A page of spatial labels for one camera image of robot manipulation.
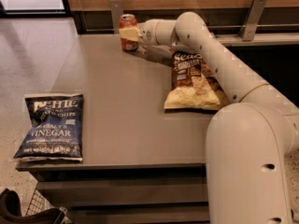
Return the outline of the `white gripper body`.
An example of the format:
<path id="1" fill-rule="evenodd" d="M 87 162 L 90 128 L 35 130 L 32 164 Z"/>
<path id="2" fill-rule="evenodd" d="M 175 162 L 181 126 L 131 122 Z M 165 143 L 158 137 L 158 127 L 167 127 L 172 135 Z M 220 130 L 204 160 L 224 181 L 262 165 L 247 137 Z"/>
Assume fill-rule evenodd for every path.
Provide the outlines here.
<path id="1" fill-rule="evenodd" d="M 160 20 L 148 20 L 138 24 L 140 41 L 146 45 L 158 45 L 156 31 Z"/>

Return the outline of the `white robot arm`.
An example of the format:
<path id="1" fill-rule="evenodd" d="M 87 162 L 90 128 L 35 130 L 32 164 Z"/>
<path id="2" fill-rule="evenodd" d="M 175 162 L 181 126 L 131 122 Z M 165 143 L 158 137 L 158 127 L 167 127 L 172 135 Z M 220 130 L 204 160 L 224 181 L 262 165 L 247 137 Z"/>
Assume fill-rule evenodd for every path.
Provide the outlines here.
<path id="1" fill-rule="evenodd" d="M 299 109 L 220 43 L 203 19 L 149 20 L 121 37 L 203 56 L 230 103 L 206 132 L 211 224 L 292 224 L 284 158 L 299 147 Z"/>

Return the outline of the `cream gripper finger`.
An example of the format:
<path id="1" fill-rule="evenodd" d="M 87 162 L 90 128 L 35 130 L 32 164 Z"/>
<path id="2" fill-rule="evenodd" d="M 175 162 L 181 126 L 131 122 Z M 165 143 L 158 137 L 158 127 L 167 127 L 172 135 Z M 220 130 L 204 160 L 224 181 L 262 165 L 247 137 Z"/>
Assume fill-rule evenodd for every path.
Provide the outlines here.
<path id="1" fill-rule="evenodd" d="M 140 30 L 137 26 L 124 27 L 119 29 L 121 38 L 137 42 L 140 37 Z"/>

